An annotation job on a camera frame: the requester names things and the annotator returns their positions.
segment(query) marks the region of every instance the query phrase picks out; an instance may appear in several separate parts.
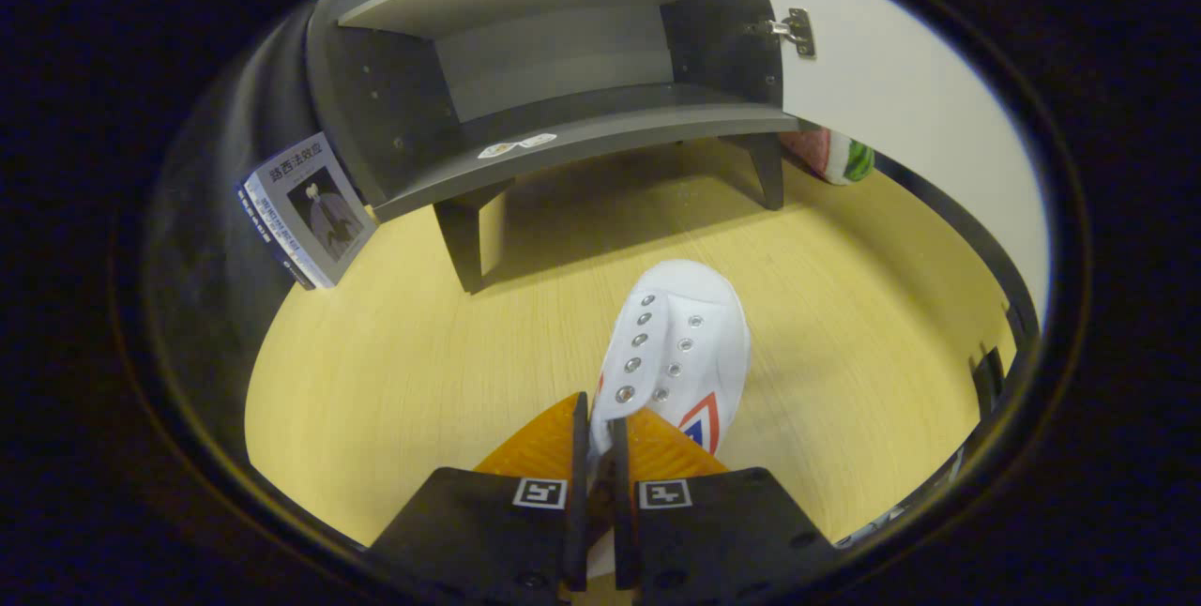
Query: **wooden floor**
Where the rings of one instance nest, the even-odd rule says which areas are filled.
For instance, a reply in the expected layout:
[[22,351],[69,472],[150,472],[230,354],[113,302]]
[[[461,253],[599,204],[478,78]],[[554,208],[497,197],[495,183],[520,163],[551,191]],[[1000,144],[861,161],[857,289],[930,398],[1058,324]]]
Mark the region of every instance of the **wooden floor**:
[[337,288],[280,307],[246,401],[252,463],[370,545],[431,470],[472,468],[591,394],[639,274],[685,257],[729,277],[752,334],[718,457],[769,468],[846,536],[958,448],[979,419],[970,370],[992,346],[1008,367],[1014,341],[979,257],[891,179],[832,187],[785,164],[784,186],[765,211],[749,157],[715,139],[520,179],[485,209],[476,295],[432,209],[388,222]]

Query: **gray shelf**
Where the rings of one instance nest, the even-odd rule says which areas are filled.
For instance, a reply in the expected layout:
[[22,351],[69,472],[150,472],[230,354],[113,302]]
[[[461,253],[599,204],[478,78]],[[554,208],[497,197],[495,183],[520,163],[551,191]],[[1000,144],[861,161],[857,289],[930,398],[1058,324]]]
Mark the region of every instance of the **gray shelf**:
[[[609,88],[519,106],[443,128],[425,144],[424,162],[412,154],[377,150],[368,157],[387,203],[381,221],[507,182],[544,167],[680,139],[801,131],[802,120],[776,106],[742,101],[693,84]],[[489,145],[543,132],[556,139],[479,158]]]

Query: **white sneaker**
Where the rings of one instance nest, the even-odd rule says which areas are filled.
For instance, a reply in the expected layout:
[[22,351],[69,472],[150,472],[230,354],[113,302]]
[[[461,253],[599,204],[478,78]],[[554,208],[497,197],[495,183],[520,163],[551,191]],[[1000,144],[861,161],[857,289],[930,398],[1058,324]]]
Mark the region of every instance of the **white sneaker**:
[[609,421],[649,406],[711,455],[729,430],[751,361],[751,331],[730,282],[695,260],[664,260],[617,316],[592,401],[590,481],[613,448]]

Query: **sticker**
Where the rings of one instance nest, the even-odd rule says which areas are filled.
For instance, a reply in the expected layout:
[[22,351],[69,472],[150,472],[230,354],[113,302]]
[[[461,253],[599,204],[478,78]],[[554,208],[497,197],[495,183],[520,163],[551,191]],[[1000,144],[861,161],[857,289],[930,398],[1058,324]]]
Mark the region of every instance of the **sticker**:
[[501,144],[492,144],[490,148],[482,150],[477,157],[497,157],[503,152],[510,152],[516,148],[516,142],[501,142]]
[[552,134],[550,134],[550,132],[543,132],[543,134],[540,134],[540,136],[530,137],[528,139],[522,139],[522,140],[520,140],[518,143],[521,144],[521,145],[524,145],[524,148],[528,149],[528,148],[536,148],[536,145],[538,145],[538,144],[545,144],[550,139],[555,139],[555,137],[557,137],[557,136],[552,136]]
[[567,480],[521,478],[513,504],[521,508],[562,510],[567,508]]
[[664,479],[658,482],[638,482],[638,503],[643,510],[691,508],[687,479]]

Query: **screw hole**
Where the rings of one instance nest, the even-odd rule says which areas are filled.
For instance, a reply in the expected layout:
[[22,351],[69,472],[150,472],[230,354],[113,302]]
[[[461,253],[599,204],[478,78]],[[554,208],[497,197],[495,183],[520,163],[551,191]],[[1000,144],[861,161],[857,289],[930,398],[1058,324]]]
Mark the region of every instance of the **screw hole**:
[[462,589],[452,587],[452,586],[449,586],[447,583],[436,582],[436,583],[434,583],[434,587],[438,588],[438,592],[441,592],[442,594],[446,594],[448,596],[453,596],[455,599],[462,599],[464,598]]
[[763,590],[767,589],[767,586],[769,586],[769,583],[765,583],[765,582],[757,582],[754,584],[748,584],[748,586],[743,587],[742,589],[739,589],[737,598],[742,599],[743,596],[751,596],[751,594],[755,594],[755,593],[759,593],[759,592],[763,592]]
[[546,587],[546,580],[542,574],[524,572],[518,576],[518,584],[528,589]]
[[688,574],[673,569],[655,576],[655,587],[659,589],[675,589],[687,580]]

